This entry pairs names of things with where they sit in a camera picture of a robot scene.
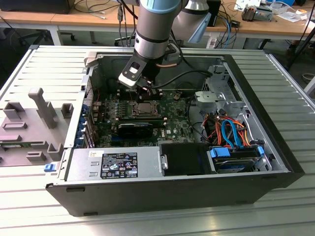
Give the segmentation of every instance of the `side panel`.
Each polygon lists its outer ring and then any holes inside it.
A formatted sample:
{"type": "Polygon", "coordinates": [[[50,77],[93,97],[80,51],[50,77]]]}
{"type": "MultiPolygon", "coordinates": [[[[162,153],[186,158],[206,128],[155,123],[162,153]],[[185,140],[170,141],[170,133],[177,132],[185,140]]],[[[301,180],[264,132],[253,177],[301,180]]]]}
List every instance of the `side panel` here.
{"type": "Polygon", "coordinates": [[[73,216],[252,204],[287,174],[134,183],[57,185],[46,190],[73,216]]]}

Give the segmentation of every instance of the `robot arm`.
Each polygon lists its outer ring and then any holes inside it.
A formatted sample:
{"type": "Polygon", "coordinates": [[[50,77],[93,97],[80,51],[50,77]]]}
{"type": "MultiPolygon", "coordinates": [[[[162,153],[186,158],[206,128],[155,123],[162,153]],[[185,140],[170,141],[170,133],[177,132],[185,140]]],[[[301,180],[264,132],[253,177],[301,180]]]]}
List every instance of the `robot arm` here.
{"type": "Polygon", "coordinates": [[[134,54],[119,76],[128,88],[155,83],[172,28],[181,39],[198,42],[210,19],[206,0],[139,0],[134,54]]]}

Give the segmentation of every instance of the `blue cable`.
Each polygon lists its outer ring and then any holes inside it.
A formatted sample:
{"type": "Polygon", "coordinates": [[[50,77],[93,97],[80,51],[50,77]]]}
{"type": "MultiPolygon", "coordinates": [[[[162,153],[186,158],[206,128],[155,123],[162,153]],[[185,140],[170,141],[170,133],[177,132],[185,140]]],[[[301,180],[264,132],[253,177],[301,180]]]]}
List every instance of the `blue cable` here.
{"type": "Polygon", "coordinates": [[[225,134],[225,125],[226,123],[230,123],[232,130],[233,130],[233,136],[234,136],[234,140],[236,143],[236,146],[239,146],[240,148],[243,148],[244,146],[241,143],[241,140],[239,139],[238,135],[237,135],[237,130],[236,127],[233,123],[233,121],[226,119],[225,121],[222,122],[222,127],[221,127],[221,131],[222,131],[222,136],[224,138],[224,140],[231,146],[231,148],[234,148],[233,143],[227,138],[226,134],[225,134]]]}
{"type": "Polygon", "coordinates": [[[231,34],[231,27],[230,27],[230,24],[228,23],[227,19],[226,18],[223,18],[226,22],[226,25],[227,25],[227,28],[228,28],[228,35],[227,35],[227,41],[226,41],[226,44],[223,48],[226,48],[228,46],[228,42],[230,40],[230,34],[231,34]]]}

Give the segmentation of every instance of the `white paper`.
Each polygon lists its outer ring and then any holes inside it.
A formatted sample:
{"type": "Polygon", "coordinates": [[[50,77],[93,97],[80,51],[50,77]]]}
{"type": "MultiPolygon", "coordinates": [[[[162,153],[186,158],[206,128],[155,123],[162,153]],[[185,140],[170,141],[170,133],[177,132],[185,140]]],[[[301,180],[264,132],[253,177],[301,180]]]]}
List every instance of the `white paper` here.
{"type": "Polygon", "coordinates": [[[244,8],[248,6],[260,6],[261,0],[236,0],[234,10],[244,11],[244,8]]]}
{"type": "Polygon", "coordinates": [[[301,20],[301,16],[299,16],[293,12],[289,12],[289,11],[282,13],[280,15],[277,15],[277,16],[279,16],[279,17],[281,17],[287,21],[291,21],[291,22],[297,22],[297,21],[301,20]]]}

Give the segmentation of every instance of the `sticker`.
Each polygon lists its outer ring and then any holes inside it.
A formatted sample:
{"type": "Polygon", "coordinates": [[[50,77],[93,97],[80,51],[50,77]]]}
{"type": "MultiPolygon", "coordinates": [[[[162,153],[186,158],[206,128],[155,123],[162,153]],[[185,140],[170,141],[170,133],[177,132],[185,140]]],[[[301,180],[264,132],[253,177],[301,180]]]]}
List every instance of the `sticker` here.
{"type": "Polygon", "coordinates": [[[102,153],[102,179],[132,177],[138,177],[138,155],[136,152],[102,153]]]}
{"type": "Polygon", "coordinates": [[[102,157],[103,156],[104,151],[89,151],[89,157],[102,157]]]}

